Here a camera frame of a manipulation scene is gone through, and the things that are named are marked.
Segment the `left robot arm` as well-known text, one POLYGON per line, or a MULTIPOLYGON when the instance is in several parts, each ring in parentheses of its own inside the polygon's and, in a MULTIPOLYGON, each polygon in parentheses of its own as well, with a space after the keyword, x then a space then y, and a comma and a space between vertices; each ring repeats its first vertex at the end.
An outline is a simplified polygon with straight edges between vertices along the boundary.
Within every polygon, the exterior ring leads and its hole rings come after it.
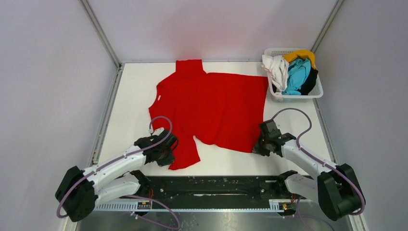
POLYGON ((55 193, 60 203, 57 216, 78 222, 111 200, 131 195, 151 196, 149 180, 140 168, 151 162, 160 167, 173 164, 177 145, 175 135, 159 128, 149 137, 137 139, 114 158, 83 170, 77 166, 68 169, 55 193))

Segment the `white plastic laundry basket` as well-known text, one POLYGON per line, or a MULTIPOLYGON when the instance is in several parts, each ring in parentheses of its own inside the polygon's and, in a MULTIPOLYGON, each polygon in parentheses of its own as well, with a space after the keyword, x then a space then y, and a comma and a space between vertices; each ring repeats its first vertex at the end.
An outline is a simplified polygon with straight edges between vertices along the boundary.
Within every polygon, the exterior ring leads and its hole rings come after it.
MULTIPOLYGON (((264 55, 285 55, 289 54, 293 51, 300 50, 298 48, 267 48, 264 51, 264 55)), ((269 89, 271 91, 271 98, 272 101, 274 102, 279 102, 279 103, 288 103, 288 102, 298 102, 298 101, 304 101, 304 100, 312 100, 312 99, 318 99, 323 96, 323 89, 321 85, 321 81, 319 76, 317 75, 316 79, 316 84, 313 86, 311 92, 308 93, 308 95, 304 96, 279 96, 274 90, 273 90, 273 84, 271 80, 269 80, 269 89)))

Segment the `yellow t-shirt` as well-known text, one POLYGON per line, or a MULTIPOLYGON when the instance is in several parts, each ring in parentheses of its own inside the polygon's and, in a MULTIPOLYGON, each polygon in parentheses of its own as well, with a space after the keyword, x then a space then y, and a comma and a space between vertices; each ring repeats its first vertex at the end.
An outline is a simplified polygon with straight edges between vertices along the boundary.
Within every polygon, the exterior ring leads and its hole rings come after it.
POLYGON ((309 50, 306 50, 306 49, 296 50, 291 53, 284 54, 283 57, 289 63, 293 62, 296 59, 303 59, 303 60, 308 59, 310 61, 311 67, 317 70, 315 54, 309 50))

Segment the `teal t-shirt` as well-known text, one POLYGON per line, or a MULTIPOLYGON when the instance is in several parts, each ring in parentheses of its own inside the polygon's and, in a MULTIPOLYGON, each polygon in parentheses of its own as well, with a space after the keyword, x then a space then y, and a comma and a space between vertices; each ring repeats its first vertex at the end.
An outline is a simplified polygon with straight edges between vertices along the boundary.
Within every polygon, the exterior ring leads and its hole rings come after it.
POLYGON ((283 95, 301 95, 299 91, 310 74, 311 61, 309 59, 295 59, 288 68, 287 88, 282 92, 283 95))

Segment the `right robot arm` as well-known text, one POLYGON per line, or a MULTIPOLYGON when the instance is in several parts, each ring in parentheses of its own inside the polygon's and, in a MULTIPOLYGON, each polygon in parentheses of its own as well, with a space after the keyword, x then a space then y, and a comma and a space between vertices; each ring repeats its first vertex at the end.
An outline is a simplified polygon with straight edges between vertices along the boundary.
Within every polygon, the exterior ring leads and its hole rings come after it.
POLYGON ((281 133, 272 119, 259 124, 259 128, 260 136, 253 153, 262 156, 276 154, 308 174, 304 177, 293 170, 283 173, 283 181, 276 185, 278 196, 303 196, 317 203, 326 217, 333 221, 363 211, 366 201, 350 165, 337 165, 313 154, 301 145, 299 137, 281 133))

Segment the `red t-shirt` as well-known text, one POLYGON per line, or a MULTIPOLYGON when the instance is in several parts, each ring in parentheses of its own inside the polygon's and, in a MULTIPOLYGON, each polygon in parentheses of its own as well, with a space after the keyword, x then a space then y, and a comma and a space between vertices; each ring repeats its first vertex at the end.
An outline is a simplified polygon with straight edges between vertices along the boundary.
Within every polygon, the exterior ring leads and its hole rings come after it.
POLYGON ((178 138, 171 170, 200 161, 196 140, 250 153, 263 121, 268 79, 206 72, 201 60, 176 61, 175 72, 156 86, 149 107, 153 127, 172 129, 178 138))

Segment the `black t-shirt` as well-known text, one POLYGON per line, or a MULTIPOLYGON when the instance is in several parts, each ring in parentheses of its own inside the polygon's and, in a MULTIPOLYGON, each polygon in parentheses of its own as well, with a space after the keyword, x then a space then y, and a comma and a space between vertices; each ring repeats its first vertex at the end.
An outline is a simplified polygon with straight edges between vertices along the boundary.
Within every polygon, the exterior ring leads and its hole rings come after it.
POLYGON ((316 85, 318 70, 311 68, 308 77, 298 90, 301 95, 308 95, 316 85))

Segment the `white t-shirt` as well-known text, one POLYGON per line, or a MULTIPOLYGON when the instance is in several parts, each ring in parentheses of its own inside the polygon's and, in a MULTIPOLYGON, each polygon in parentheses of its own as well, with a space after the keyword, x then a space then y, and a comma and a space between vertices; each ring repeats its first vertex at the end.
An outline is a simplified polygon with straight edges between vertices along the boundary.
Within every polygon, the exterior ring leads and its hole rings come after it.
POLYGON ((267 72, 269 81, 276 88, 276 93, 282 94, 288 87, 289 63, 283 55, 270 56, 262 55, 262 64, 267 72))

